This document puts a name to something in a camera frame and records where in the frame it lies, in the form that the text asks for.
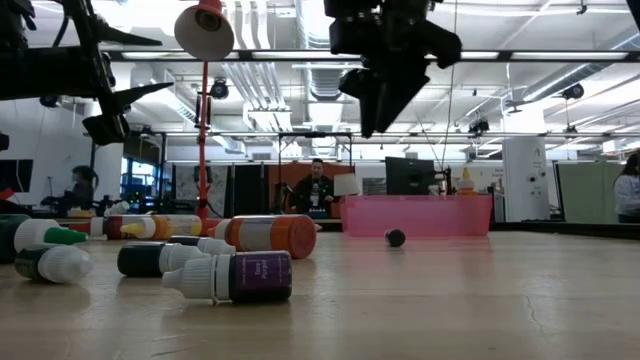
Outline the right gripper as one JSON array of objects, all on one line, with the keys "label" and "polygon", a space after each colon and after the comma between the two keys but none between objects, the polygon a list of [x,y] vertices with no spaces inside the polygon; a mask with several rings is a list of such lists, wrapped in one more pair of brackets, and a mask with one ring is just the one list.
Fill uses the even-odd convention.
[{"label": "right gripper", "polygon": [[[420,60],[431,54],[439,68],[447,68],[461,60],[462,42],[427,19],[434,8],[431,0],[325,0],[325,15],[333,20],[330,52],[368,60]],[[381,85],[373,71],[352,69],[341,77],[339,90],[359,101],[361,136],[370,138],[377,130],[377,117],[378,132],[386,132],[429,80],[419,74]]]}]

